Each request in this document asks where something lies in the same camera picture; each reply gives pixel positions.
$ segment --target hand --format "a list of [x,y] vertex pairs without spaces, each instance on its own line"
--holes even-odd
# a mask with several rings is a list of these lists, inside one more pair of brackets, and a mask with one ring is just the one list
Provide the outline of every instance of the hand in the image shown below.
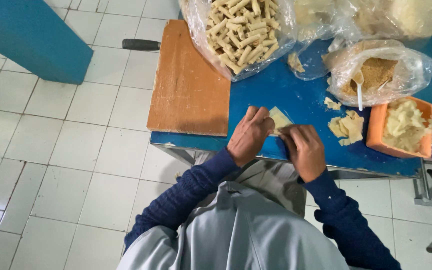
[[266,107],[249,106],[226,147],[237,166],[241,167],[256,157],[274,127],[275,122],[269,117]]
[[294,169],[305,183],[315,180],[326,169],[325,146],[313,125],[290,125],[279,137],[289,150]]

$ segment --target brown sugar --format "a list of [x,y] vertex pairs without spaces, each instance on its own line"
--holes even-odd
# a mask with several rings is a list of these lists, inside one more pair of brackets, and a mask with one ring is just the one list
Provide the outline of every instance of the brown sugar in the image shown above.
[[[369,90],[377,90],[387,80],[393,80],[393,73],[395,66],[398,61],[387,60],[381,58],[369,58],[361,67],[363,73],[364,83],[361,86],[362,93],[367,93]],[[341,91],[350,96],[356,96],[358,94],[358,85],[351,79],[346,83]]]

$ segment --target clear plastic bag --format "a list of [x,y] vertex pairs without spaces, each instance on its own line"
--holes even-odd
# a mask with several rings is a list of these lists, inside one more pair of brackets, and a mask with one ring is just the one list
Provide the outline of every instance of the clear plastic bag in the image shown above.
[[294,75],[305,81],[314,80],[328,73],[320,58],[326,54],[326,51],[321,49],[323,45],[319,44],[313,48],[317,39],[326,40],[334,37],[333,43],[327,47],[327,52],[333,52],[341,47],[354,45],[360,40],[420,40],[432,36],[432,0],[296,0],[295,2],[296,14],[311,8],[318,14],[325,11],[322,14],[327,18],[331,17],[331,20],[329,23],[327,20],[321,20],[319,24],[318,22],[308,24],[307,21],[297,18],[298,42],[290,53],[296,53],[305,69],[304,72],[293,70]]
[[[294,11],[298,28],[297,42],[285,59],[297,78],[314,80],[328,72],[321,63],[321,55],[327,53],[328,45],[315,41],[328,40],[335,35],[332,25],[336,14],[335,0],[295,0]],[[299,63],[295,65],[293,59],[296,57]]]
[[179,6],[184,20],[188,23],[194,46],[223,76],[233,82],[253,76],[265,69],[274,60],[282,57],[293,48],[297,40],[298,27],[293,10],[293,0],[278,0],[276,4],[279,10],[275,15],[275,19],[279,23],[281,30],[276,31],[275,35],[279,48],[268,59],[248,65],[235,75],[228,67],[221,65],[219,58],[208,47],[206,27],[211,11],[211,3],[212,0],[179,0]]
[[397,40],[366,40],[353,46],[331,52],[323,61],[331,72],[329,89],[342,104],[357,107],[358,96],[349,93],[344,86],[362,70],[368,59],[397,61],[393,66],[392,78],[386,83],[364,90],[363,107],[389,103],[399,98],[411,96],[427,87],[432,77],[432,58],[406,48]]
[[432,36],[432,0],[334,1],[334,33],[348,41]]

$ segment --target right hand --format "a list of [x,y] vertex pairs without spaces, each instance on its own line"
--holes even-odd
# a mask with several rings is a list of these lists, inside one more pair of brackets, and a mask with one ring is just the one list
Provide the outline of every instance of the right hand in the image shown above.
[[313,125],[293,124],[279,136],[289,150],[294,169],[305,183],[315,180],[326,169],[325,146]]

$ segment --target black knife handle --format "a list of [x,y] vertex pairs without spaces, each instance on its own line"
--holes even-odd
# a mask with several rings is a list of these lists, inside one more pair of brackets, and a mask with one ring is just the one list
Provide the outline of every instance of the black knife handle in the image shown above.
[[134,51],[159,51],[161,42],[145,39],[125,38],[122,43],[123,49]]

